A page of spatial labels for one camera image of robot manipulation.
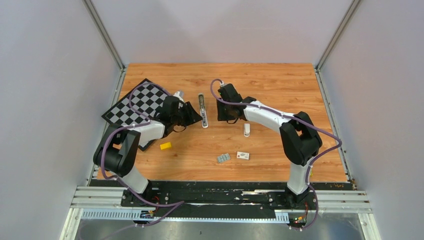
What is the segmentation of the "grey white stapler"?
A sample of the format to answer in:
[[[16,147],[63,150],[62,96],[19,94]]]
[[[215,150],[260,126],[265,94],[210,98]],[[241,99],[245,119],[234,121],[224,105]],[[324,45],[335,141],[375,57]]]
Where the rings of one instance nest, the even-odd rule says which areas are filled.
[[[199,108],[200,108],[200,115],[202,117],[201,124],[203,128],[208,128],[208,118],[207,118],[207,112],[206,112],[206,105],[205,105],[205,98],[203,93],[198,94],[198,101],[199,101]]]

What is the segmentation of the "white staple tray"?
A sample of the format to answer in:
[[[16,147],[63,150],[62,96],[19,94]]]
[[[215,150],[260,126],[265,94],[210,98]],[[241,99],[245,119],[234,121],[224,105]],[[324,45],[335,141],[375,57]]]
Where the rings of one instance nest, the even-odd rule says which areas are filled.
[[[231,157],[228,153],[225,153],[225,154],[219,155],[216,159],[218,164],[222,164],[226,161],[229,161]]]

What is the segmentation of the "white staple box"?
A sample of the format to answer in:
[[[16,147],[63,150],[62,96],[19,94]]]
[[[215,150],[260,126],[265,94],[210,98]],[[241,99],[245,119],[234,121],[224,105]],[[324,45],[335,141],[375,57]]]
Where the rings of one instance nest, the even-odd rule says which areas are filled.
[[[237,159],[241,159],[241,160],[249,160],[250,159],[250,154],[248,152],[238,151],[236,153],[236,158]]]

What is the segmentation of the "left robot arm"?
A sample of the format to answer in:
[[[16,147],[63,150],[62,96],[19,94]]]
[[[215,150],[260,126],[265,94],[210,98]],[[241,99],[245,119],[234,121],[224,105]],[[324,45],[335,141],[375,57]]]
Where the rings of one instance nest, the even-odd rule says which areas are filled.
[[[135,166],[139,145],[167,137],[175,126],[186,128],[202,119],[190,102],[183,102],[177,96],[167,96],[148,122],[109,125],[93,154],[93,163],[112,172],[135,191],[133,198],[140,206],[149,206],[153,201],[153,193],[147,189],[150,181]]]

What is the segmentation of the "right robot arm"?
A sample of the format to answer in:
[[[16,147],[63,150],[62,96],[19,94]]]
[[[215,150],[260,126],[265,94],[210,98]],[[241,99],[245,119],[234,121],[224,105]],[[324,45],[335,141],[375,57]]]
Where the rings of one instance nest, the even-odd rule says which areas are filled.
[[[253,97],[242,98],[231,83],[221,84],[218,93],[218,110],[226,117],[258,123],[280,134],[284,154],[290,161],[285,201],[292,209],[301,207],[306,201],[309,164],[323,145],[309,115],[303,111],[286,113]]]

